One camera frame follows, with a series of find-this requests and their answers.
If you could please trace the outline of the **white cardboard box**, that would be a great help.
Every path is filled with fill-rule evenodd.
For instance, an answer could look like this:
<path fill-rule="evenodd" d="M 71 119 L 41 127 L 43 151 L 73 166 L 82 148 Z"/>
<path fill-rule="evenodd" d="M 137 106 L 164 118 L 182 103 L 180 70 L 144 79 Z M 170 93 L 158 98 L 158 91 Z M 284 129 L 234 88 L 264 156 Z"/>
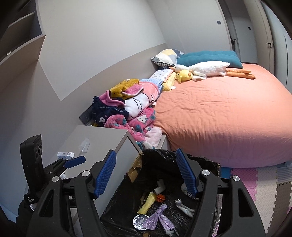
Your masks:
<path fill-rule="evenodd" d="M 58 159 L 70 160 L 74 158 L 75 154 L 71 151 L 68 152 L 60 151 L 56 154 L 56 156 L 58 157 Z"/>

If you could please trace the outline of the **clear plastic cup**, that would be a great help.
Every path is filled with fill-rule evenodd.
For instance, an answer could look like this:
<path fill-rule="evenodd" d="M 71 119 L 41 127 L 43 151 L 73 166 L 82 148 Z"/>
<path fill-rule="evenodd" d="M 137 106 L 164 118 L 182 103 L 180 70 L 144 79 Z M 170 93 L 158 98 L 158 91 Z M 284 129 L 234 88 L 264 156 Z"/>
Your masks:
<path fill-rule="evenodd" d="M 90 140 L 88 138 L 85 138 L 79 145 L 79 151 L 82 153 L 86 153 L 88 151 L 89 146 Z"/>

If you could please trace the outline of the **grey snack wrapper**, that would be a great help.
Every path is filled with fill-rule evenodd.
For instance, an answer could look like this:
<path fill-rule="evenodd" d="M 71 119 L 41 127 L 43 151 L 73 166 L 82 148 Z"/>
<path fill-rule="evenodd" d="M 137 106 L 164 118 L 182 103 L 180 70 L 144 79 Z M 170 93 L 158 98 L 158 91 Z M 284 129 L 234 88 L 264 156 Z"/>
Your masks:
<path fill-rule="evenodd" d="M 176 199 L 175 204 L 176 204 L 176 207 L 178 207 L 178 209 L 180 209 L 187 216 L 189 216 L 189 217 L 194 216 L 195 210 L 183 205 L 181 199 Z"/>

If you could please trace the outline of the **orange bottle cap piece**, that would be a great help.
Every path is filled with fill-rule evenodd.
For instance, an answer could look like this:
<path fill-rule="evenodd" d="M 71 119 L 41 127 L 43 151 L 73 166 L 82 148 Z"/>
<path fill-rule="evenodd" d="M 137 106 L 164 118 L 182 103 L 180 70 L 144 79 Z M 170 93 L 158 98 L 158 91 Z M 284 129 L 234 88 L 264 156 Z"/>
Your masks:
<path fill-rule="evenodd" d="M 165 201 L 165 199 L 166 199 L 165 195 L 158 194 L 158 195 L 156 196 L 156 201 L 157 201 L 157 202 L 162 203 L 162 202 Z"/>

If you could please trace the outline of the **purple plastic bag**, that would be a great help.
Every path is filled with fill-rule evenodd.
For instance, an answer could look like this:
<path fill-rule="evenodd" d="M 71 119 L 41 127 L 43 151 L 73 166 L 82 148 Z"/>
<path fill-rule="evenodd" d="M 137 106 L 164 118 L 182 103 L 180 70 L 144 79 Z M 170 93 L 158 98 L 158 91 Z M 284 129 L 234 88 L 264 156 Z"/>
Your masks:
<path fill-rule="evenodd" d="M 163 214 L 163 211 L 167 209 L 168 206 L 166 204 L 162 204 L 158 207 L 151 216 L 147 218 L 147 220 L 143 224 L 143 228 L 147 230 L 155 230 L 157 223 L 160 222 L 164 231 L 172 231 L 175 229 L 174 224 Z"/>

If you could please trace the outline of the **white green plastic bottle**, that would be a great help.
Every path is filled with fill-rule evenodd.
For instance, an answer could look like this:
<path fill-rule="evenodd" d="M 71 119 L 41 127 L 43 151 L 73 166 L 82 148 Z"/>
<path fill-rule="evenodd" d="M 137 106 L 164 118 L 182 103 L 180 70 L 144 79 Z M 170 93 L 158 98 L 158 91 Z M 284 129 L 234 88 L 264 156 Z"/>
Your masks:
<path fill-rule="evenodd" d="M 157 187 L 154 189 L 154 193 L 158 195 L 163 191 L 165 191 L 165 186 L 163 180 L 160 179 L 159 181 L 157 181 Z"/>

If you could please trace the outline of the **gold foil cup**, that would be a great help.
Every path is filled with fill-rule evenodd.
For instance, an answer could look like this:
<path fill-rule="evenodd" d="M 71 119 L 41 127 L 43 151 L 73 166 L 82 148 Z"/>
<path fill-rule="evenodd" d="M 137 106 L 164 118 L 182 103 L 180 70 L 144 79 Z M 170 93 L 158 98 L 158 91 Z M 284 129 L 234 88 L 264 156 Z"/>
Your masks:
<path fill-rule="evenodd" d="M 144 227 L 144 224 L 148 218 L 149 218 L 149 216 L 147 216 L 145 214 L 136 215 L 132 221 L 134 228 L 139 230 L 139 231 L 147 230 L 147 228 Z"/>

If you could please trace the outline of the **pile of pink blankets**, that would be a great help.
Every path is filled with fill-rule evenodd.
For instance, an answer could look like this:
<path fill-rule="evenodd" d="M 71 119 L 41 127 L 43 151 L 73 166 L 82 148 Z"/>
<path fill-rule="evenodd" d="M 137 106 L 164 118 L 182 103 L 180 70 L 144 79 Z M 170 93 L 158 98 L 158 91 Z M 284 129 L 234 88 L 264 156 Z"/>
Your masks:
<path fill-rule="evenodd" d="M 126 79 L 100 96 L 89 107 L 89 123 L 124 129 L 144 149 L 169 149 L 162 129 L 155 125 L 155 104 L 164 91 L 174 88 L 172 69 L 156 71 L 148 79 Z"/>

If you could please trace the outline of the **bed with orange cover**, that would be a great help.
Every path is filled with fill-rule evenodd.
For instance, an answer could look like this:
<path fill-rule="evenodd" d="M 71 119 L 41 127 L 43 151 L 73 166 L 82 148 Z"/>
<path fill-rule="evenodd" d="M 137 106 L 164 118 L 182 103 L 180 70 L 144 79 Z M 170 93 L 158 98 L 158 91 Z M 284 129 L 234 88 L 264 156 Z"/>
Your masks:
<path fill-rule="evenodd" d="M 265 68 L 244 68 L 255 79 L 210 77 L 161 93 L 154 124 L 173 150 L 231 168 L 291 160 L 291 93 Z"/>

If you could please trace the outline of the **yellow duck plush toy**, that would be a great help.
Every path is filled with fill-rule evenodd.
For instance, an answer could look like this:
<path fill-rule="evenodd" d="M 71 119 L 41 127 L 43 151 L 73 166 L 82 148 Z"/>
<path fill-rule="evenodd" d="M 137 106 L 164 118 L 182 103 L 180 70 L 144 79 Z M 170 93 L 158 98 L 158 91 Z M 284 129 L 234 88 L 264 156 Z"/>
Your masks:
<path fill-rule="evenodd" d="M 183 81 L 189 81 L 193 78 L 193 74 L 189 70 L 181 70 L 176 75 L 176 80 L 178 83 L 181 83 Z"/>

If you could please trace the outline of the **patterned grey white pillow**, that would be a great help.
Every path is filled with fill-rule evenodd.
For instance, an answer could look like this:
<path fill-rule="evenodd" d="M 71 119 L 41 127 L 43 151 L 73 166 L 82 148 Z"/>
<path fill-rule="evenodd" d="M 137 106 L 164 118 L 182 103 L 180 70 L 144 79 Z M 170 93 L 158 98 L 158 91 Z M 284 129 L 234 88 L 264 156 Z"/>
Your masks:
<path fill-rule="evenodd" d="M 150 60 L 159 67 L 173 67 L 177 63 L 177 59 L 184 53 L 177 49 L 165 49 L 152 57 Z"/>

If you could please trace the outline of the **teal cushion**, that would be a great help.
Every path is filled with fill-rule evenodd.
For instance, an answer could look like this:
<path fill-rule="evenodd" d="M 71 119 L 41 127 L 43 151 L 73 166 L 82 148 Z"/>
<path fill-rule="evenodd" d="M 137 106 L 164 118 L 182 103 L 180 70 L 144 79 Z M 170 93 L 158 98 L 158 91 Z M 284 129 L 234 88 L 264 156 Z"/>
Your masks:
<path fill-rule="evenodd" d="M 192 66 L 201 62 L 222 61 L 230 64 L 231 68 L 242 69 L 243 65 L 234 51 L 199 51 L 186 53 L 177 58 L 177 64 Z"/>

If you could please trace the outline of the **white room door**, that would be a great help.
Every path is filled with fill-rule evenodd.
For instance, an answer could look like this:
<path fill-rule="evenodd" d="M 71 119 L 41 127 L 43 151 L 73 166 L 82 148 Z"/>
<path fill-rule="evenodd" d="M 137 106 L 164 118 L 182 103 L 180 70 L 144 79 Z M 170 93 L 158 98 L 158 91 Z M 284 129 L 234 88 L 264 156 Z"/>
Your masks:
<path fill-rule="evenodd" d="M 241 62 L 260 65 L 274 74 L 273 38 L 261 1 L 225 1 L 225 4 Z"/>

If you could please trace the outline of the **black wall socket panel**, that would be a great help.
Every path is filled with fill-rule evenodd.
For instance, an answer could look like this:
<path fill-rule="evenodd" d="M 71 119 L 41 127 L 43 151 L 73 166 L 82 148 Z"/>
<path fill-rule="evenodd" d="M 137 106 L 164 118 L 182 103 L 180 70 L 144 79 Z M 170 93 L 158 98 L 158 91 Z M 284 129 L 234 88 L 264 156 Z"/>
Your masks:
<path fill-rule="evenodd" d="M 93 125 L 94 120 L 93 120 L 93 115 L 92 115 L 92 106 L 87 108 L 80 116 L 79 119 L 84 125 Z"/>

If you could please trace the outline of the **white wall shelf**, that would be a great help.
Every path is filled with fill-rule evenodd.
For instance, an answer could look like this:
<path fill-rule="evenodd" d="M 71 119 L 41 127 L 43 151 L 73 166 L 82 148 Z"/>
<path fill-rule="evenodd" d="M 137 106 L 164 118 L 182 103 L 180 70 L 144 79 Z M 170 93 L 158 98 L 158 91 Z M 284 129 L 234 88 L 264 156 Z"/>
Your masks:
<path fill-rule="evenodd" d="M 1 37 L 1 91 L 39 60 L 45 33 L 37 1 L 24 1 Z"/>

